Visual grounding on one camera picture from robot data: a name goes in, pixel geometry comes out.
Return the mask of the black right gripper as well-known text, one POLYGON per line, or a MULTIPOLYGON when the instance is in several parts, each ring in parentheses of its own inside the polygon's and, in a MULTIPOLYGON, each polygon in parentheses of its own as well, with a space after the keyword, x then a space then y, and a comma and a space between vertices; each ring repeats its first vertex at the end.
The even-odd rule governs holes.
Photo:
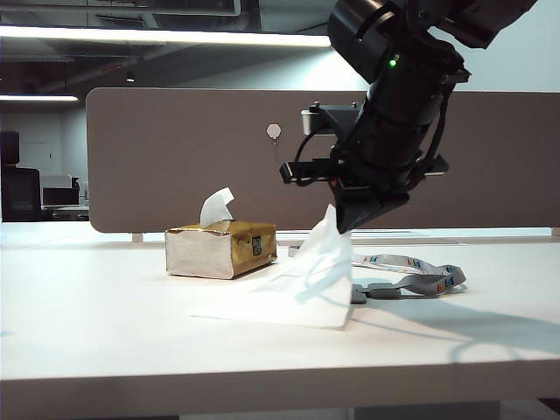
POLYGON ((285 162, 280 174, 284 183, 297 186, 326 182, 334 193, 337 229, 344 234, 407 204, 410 196, 406 192, 421 180, 448 170, 448 163, 440 155, 418 157, 404 167, 382 168, 334 147, 329 157, 285 162), (396 194, 380 199, 375 193, 396 194))

